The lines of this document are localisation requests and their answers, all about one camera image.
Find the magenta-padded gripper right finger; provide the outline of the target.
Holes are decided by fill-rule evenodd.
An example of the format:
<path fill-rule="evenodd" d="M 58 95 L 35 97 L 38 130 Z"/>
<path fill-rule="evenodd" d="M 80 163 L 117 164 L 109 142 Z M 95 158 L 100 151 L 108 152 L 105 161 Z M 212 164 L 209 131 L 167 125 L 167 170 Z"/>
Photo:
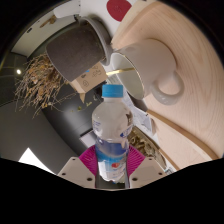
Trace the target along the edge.
<path fill-rule="evenodd" d="M 129 188 L 140 188 L 166 176 L 153 157 L 145 157 L 134 147 L 129 148 L 126 162 Z"/>

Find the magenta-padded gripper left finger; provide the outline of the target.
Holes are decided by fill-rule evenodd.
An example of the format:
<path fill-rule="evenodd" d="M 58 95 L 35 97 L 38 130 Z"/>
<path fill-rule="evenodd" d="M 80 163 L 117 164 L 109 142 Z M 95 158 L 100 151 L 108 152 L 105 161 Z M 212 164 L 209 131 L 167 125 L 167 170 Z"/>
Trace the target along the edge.
<path fill-rule="evenodd" d="M 91 146 L 79 157 L 71 157 L 58 176 L 84 188 L 94 189 L 98 173 L 95 147 Z"/>

